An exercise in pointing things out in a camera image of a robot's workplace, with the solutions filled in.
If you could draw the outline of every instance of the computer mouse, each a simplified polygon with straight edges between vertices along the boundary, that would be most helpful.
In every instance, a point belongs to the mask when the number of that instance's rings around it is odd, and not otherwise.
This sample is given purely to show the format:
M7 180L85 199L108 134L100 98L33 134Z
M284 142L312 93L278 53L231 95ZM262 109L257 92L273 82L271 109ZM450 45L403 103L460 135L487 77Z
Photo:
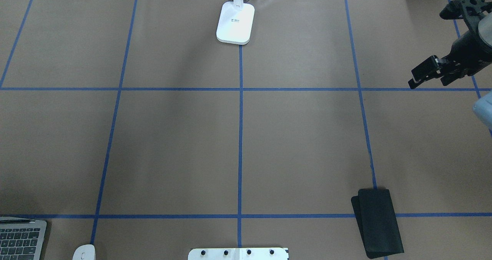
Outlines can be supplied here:
M72 260L95 260L95 248L93 245L79 246L73 253Z

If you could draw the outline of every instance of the silver laptop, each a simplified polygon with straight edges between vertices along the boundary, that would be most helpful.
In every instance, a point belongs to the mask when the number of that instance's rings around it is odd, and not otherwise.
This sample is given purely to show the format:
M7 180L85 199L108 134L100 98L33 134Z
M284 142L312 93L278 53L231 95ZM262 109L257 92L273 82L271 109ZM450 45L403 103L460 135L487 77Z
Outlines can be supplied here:
M0 217L0 260L39 260L46 222Z

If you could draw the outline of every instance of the black cloth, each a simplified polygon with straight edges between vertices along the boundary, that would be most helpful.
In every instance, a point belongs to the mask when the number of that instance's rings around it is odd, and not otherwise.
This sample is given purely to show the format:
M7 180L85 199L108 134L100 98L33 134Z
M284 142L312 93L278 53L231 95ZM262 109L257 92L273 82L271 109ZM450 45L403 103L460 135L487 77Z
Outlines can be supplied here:
M389 190L361 189L351 202L367 257L404 252Z

